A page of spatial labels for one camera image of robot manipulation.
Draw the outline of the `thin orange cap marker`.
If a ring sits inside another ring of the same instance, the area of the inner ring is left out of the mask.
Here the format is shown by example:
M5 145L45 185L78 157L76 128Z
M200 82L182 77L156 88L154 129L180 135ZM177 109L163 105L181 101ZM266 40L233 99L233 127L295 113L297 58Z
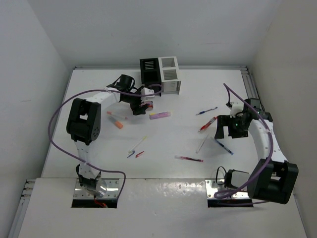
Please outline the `thin orange cap marker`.
M120 115L118 113L114 113L114 112L111 112L111 111L107 111L106 113L108 115L110 115L110 116L117 117L117 118L120 118L120 119L123 119L123 120L127 120L128 119L128 117L126 117L126 116L123 116L123 115Z

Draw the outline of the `orange cap highlighter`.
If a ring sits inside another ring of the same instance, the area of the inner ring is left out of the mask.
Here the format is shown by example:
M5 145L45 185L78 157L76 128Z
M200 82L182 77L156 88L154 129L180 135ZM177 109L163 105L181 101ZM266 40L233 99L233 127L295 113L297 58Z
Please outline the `orange cap highlighter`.
M123 124L118 121L116 118L114 118L113 116L108 116L108 119L111 123L113 123L118 129L122 129L123 128Z

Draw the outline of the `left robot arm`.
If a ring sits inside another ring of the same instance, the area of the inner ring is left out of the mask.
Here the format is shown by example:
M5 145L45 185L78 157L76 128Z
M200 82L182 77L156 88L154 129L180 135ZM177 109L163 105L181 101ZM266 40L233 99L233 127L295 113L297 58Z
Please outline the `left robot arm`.
M135 88L133 77L122 74L102 92L86 99L75 98L71 105L66 131L74 141L81 163L76 167L79 184L95 197L105 195L106 183L102 172L90 166L93 158L94 141L101 132L102 112L109 106L125 102L130 105L133 115L144 115L151 106L146 97L154 96L154 88Z

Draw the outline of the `yellow tip white pen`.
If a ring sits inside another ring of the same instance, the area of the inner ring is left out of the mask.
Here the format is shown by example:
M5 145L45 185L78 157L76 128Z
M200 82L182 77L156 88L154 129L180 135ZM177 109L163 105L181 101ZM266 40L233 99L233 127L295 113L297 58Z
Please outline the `yellow tip white pen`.
M143 136L142 139L140 139L134 146L129 149L128 153L132 153L146 138L146 136Z

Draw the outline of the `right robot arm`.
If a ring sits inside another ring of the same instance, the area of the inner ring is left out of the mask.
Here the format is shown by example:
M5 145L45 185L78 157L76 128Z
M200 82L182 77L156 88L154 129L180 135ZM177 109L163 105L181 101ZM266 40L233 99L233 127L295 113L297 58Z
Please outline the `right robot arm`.
M259 99L249 98L244 103L227 102L229 115L217 117L215 140L224 138L224 128L232 139L252 136L258 163L249 174L238 170L225 173L221 196L242 185L250 199L279 204L288 203L299 169L289 163L281 152L273 131L273 119L264 111Z

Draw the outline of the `pink purple eraser block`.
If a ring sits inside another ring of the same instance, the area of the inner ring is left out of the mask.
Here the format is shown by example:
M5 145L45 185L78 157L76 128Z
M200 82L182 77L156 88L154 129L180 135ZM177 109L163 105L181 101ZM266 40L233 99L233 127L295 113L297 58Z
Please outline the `pink purple eraser block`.
M151 120L153 120L153 119L166 118L166 117L170 117L170 116L171 116L171 112L167 111L167 112L161 112L161 113L151 113L149 115L149 118Z

